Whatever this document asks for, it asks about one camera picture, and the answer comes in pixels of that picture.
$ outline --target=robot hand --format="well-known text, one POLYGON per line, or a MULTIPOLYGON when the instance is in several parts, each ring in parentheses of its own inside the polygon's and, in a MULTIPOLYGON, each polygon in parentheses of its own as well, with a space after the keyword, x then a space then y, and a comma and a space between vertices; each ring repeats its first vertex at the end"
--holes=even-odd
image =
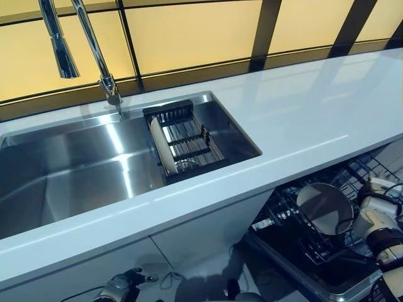
POLYGON ((403 185, 370 178, 358 195, 360 213, 353 227, 376 257, 383 273, 379 287, 393 302, 403 302, 403 232, 396 222, 402 206, 386 193, 399 195, 402 190, 403 185))
POLYGON ((106 283, 93 302, 135 302, 140 293, 138 285, 158 280, 158 276, 144 276, 140 272, 142 269, 135 268, 116 275, 106 283))

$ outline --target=kitchen sink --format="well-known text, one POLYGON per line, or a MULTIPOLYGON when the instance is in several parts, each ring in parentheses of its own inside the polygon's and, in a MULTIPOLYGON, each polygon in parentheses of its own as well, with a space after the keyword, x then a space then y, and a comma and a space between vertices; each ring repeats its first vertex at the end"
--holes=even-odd
POLYGON ((211 92, 139 106, 123 121, 113 113, 8 133, 0 147, 0 238, 168 185, 144 112, 184 100, 225 159, 216 168, 261 155, 211 92))

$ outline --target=dishwasher rack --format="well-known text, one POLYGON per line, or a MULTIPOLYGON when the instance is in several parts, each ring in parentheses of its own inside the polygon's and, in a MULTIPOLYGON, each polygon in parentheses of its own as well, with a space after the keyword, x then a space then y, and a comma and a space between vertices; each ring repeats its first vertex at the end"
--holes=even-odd
MULTIPOLYGON (((370 173, 393 182, 400 181, 373 155, 364 153, 346 162, 277 187, 255 218, 252 228, 256 231, 271 225, 282 227, 287 224, 288 220, 297 221, 303 233, 297 240, 297 245, 316 265, 331 261, 347 249, 353 249, 357 253, 371 256, 372 253, 369 248, 355 235, 352 227, 340 235, 342 242, 344 241, 342 245, 339 240, 334 239, 334 236, 323 235, 319 232, 315 225, 299 211, 296 204, 297 195, 304 186, 313 182, 324 182, 340 189, 347 196, 356 215, 360 209, 356 203, 358 191, 370 173)), ((403 204, 402 196, 399 196, 398 202, 403 204)))
POLYGON ((166 184, 172 184, 202 173, 214 171, 229 164, 193 112, 189 99, 173 104, 146 108, 144 118, 150 129, 151 121, 157 118, 168 147, 178 169, 170 174, 161 164, 166 184))

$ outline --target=floor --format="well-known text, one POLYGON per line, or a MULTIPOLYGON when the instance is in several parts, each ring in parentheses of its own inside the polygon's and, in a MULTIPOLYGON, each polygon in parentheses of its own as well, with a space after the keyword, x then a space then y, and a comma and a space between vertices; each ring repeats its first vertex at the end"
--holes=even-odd
POLYGON ((260 294, 266 302, 304 302, 298 291, 248 247, 237 245, 188 269, 139 286, 137 302, 200 302, 227 300, 227 281, 237 279, 241 292, 260 294))

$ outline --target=white cabinet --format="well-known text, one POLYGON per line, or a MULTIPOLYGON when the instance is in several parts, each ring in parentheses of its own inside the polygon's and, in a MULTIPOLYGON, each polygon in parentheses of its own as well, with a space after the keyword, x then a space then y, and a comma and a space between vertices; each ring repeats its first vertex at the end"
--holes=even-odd
MULTIPOLYGON (((160 277, 170 270, 160 251, 147 237, 61 271, 0 291, 0 301, 59 302, 87 289, 102 286, 114 275, 133 267, 141 267, 145 274, 157 274, 160 277)), ((140 285, 140 289, 147 289, 150 285, 140 285)), ((68 302, 90 302, 98 291, 80 295, 68 302)))
POLYGON ((152 236, 175 269, 196 264, 241 240, 273 191, 243 199, 152 236))

